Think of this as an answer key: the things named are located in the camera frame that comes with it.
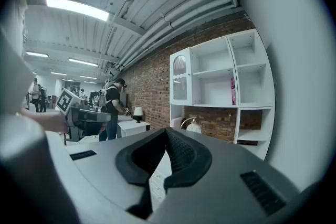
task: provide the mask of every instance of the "table lamp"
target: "table lamp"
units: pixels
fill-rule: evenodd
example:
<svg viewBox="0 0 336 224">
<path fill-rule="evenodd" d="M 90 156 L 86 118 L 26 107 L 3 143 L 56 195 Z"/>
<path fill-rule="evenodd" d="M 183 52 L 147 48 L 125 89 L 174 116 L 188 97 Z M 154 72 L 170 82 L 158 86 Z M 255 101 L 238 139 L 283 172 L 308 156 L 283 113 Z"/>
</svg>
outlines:
<svg viewBox="0 0 336 224">
<path fill-rule="evenodd" d="M 201 134 L 202 133 L 202 129 L 201 127 L 198 125 L 198 123 L 196 122 L 196 118 L 192 117 L 192 118 L 189 118 L 189 119 L 186 119 L 182 124 L 181 124 L 181 129 L 182 129 L 182 126 L 183 124 L 188 121 L 188 120 L 191 120 L 193 119 L 193 122 L 191 124 L 188 125 L 187 127 L 187 131 L 192 131 L 192 132 L 196 132 L 196 133 L 199 133 Z"/>
<path fill-rule="evenodd" d="M 137 123 L 140 123 L 142 115 L 143 115 L 143 112 L 142 112 L 141 107 L 137 107 L 134 109 L 133 118 L 136 120 Z"/>
</svg>

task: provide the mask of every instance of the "white wall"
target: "white wall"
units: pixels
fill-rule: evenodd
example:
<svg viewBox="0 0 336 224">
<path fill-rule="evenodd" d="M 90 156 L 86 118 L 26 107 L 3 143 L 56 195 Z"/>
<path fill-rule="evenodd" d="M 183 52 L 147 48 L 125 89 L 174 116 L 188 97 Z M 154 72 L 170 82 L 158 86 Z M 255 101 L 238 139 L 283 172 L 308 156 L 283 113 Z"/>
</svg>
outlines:
<svg viewBox="0 0 336 224">
<path fill-rule="evenodd" d="M 84 89 L 84 92 L 86 93 L 87 96 L 90 96 L 91 92 L 99 92 L 103 88 L 102 84 L 91 84 L 91 83 L 85 83 L 81 82 L 80 83 L 80 88 Z"/>
<path fill-rule="evenodd" d="M 41 84 L 42 87 L 48 90 L 48 95 L 55 95 L 55 86 L 56 86 L 56 79 L 52 76 L 40 76 L 36 75 L 37 84 Z M 29 92 L 33 90 L 33 83 L 29 88 Z"/>
<path fill-rule="evenodd" d="M 63 80 L 57 79 L 55 84 L 55 95 L 58 97 L 62 92 Z"/>
<path fill-rule="evenodd" d="M 265 46 L 276 88 L 266 157 L 300 190 L 320 179 L 335 145 L 336 51 L 322 0 L 239 0 Z"/>
</svg>

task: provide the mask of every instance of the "ceiling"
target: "ceiling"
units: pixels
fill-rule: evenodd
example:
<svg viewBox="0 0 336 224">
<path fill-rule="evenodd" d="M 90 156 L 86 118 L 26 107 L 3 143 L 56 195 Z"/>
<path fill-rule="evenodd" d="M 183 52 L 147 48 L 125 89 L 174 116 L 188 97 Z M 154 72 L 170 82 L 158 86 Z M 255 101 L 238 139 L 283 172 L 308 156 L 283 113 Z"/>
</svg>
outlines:
<svg viewBox="0 0 336 224">
<path fill-rule="evenodd" d="M 134 43 L 165 15 L 189 0 L 74 0 L 108 11 L 114 23 L 74 13 L 49 8 L 45 0 L 27 0 L 26 51 L 41 52 L 49 58 L 25 55 L 25 61 L 38 74 L 66 73 L 67 79 L 83 81 L 79 76 L 107 78 L 107 63 L 118 63 Z M 204 0 L 204 5 L 214 0 Z M 181 12 L 181 16 L 198 7 Z M 98 67 L 69 62 L 75 58 L 96 63 Z"/>
</svg>

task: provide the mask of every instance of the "fluorescent light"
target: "fluorescent light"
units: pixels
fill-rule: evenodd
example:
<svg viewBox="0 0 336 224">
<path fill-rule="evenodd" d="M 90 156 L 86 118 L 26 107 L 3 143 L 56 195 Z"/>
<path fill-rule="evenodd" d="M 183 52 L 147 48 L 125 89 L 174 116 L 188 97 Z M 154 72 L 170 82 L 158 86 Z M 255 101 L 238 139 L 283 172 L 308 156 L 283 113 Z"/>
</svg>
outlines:
<svg viewBox="0 0 336 224">
<path fill-rule="evenodd" d="M 103 21 L 107 21 L 109 13 L 101 9 L 91 7 L 82 3 L 70 0 L 46 0 L 47 6 L 52 8 L 61 8 L 72 12 L 82 13 Z"/>
<path fill-rule="evenodd" d="M 84 62 L 84 61 L 80 61 L 80 60 L 76 60 L 76 59 L 71 59 L 71 58 L 69 58 L 69 61 L 70 62 L 83 63 L 84 65 L 89 65 L 89 66 L 93 66 L 93 67 L 97 67 L 98 66 L 96 63 Z"/>
<path fill-rule="evenodd" d="M 44 57 L 44 58 L 49 57 L 47 54 L 38 54 L 37 52 L 26 51 L 26 53 L 30 56 L 38 56 L 38 57 Z"/>
<path fill-rule="evenodd" d="M 80 76 L 81 78 L 87 78 L 87 79 L 97 79 L 97 78 L 92 78 L 92 77 L 85 77 L 85 76 Z"/>
<path fill-rule="evenodd" d="M 55 73 L 55 72 L 51 72 L 51 74 L 54 74 L 54 75 L 61 75 L 61 76 L 67 76 L 67 74 Z"/>
</svg>

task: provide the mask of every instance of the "white cabinet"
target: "white cabinet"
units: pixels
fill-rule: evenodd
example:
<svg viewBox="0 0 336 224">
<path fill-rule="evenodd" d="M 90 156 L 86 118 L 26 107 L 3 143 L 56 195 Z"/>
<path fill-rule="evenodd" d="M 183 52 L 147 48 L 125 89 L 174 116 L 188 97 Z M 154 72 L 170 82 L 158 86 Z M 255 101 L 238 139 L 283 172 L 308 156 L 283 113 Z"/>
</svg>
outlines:
<svg viewBox="0 0 336 224">
<path fill-rule="evenodd" d="M 170 104 L 192 105 L 190 48 L 170 55 Z"/>
<path fill-rule="evenodd" d="M 181 50 L 170 56 L 170 104 L 236 107 L 235 72 L 226 37 Z"/>
<path fill-rule="evenodd" d="M 257 30 L 216 38 L 170 58 L 171 124 L 182 105 L 237 108 L 234 142 L 264 159 L 272 135 L 275 95 L 269 60 Z M 240 128 L 240 115 L 262 112 L 260 130 Z"/>
</svg>

